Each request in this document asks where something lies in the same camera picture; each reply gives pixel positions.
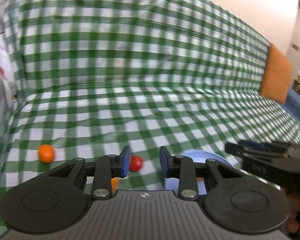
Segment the small orange tangerine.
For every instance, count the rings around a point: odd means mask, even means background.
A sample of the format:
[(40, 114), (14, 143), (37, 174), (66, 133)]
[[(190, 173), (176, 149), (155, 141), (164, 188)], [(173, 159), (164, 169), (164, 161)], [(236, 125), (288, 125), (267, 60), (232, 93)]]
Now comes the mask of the small orange tangerine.
[(112, 190), (112, 193), (115, 193), (116, 190), (119, 189), (119, 184), (120, 184), (120, 180), (119, 178), (112, 178), (111, 179), (111, 190)]

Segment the blue sofa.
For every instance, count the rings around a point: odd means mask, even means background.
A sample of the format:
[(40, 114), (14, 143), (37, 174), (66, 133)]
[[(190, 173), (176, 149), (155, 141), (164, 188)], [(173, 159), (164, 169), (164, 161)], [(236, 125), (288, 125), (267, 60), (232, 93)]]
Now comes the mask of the blue sofa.
[(289, 88), (286, 101), (281, 107), (300, 125), (300, 95), (297, 92)]

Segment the green white checkered cloth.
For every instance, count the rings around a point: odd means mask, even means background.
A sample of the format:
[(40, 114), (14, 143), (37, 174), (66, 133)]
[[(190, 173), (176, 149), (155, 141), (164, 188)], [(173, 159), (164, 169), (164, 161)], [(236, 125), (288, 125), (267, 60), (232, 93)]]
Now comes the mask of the green white checkered cloth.
[[(5, 0), (16, 100), (0, 129), (0, 199), (51, 166), (128, 145), (159, 190), (159, 148), (225, 155), (240, 139), (300, 143), (300, 125), (259, 94), (269, 41), (208, 0)], [(0, 236), (6, 226), (0, 215)]]

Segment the large red tomato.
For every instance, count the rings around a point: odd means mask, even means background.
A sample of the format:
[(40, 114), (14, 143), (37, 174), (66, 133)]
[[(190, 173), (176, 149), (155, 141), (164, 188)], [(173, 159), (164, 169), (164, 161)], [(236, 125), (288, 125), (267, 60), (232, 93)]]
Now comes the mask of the large red tomato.
[(143, 166), (143, 159), (138, 156), (138, 155), (134, 155), (131, 157), (130, 160), (130, 166), (129, 166), (129, 170), (132, 172), (138, 172)]

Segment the orange cushion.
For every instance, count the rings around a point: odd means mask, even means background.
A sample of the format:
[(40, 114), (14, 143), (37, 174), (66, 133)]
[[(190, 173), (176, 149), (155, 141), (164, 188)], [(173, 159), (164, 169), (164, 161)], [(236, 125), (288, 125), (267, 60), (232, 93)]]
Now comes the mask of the orange cushion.
[(286, 56), (271, 43), (260, 88), (260, 94), (266, 98), (285, 104), (290, 81), (292, 64)]

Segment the light blue plate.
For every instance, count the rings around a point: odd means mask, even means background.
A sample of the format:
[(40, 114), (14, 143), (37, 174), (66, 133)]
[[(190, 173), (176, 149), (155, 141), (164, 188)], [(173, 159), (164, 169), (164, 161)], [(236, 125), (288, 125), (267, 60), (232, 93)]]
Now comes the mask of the light blue plate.
[[(194, 163), (205, 163), (207, 159), (216, 159), (217, 161), (234, 168), (234, 166), (222, 156), (204, 150), (187, 150), (181, 153), (181, 155), (191, 158)], [(164, 185), (165, 190), (172, 190), (175, 193), (178, 193), (179, 179), (165, 178)], [(199, 194), (206, 195), (207, 191), (203, 178), (197, 178), (197, 185)]]

